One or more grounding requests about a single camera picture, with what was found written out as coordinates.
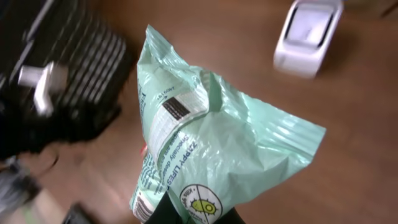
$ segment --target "yellow germ symbol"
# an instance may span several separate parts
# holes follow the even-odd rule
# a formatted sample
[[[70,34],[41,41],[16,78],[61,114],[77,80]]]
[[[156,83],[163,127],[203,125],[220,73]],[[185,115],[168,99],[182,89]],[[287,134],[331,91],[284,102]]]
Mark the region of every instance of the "yellow germ symbol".
[[[216,206],[207,200],[194,200],[191,203],[191,206],[197,212],[206,212],[210,215],[214,215],[217,211]]]

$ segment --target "white device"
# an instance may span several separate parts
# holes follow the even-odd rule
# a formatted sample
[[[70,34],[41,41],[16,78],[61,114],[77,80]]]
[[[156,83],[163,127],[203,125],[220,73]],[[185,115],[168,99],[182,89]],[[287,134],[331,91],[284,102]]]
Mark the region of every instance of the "white device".
[[[313,78],[342,12],[340,0],[296,0],[279,37],[274,55],[275,68]]]

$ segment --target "plastic package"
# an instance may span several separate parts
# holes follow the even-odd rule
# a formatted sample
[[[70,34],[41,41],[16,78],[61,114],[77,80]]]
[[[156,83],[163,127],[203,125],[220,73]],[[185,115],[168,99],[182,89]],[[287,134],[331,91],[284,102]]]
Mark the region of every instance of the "plastic package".
[[[168,190],[184,221],[214,223],[311,163],[325,128],[187,64],[151,26],[146,35],[137,72],[147,159],[156,170],[148,181]],[[156,207],[162,192],[154,197],[140,182],[137,191]]]

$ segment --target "circular logo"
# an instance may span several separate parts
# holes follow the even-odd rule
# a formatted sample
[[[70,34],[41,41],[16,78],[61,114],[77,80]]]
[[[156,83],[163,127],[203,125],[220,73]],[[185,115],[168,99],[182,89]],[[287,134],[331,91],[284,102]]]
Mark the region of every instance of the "circular logo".
[[[200,184],[185,187],[180,200],[192,218],[212,224],[223,214],[223,206],[213,191]]]

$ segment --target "plastic wrapper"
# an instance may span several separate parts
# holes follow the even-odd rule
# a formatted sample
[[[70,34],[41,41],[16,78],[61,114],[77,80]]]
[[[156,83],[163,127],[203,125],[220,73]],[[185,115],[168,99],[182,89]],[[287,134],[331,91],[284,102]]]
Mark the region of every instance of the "plastic wrapper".
[[[189,65],[151,26],[146,35],[137,75],[151,180],[168,190],[184,221],[214,223],[311,163],[325,128]],[[153,207],[162,195],[141,178],[137,191]]]

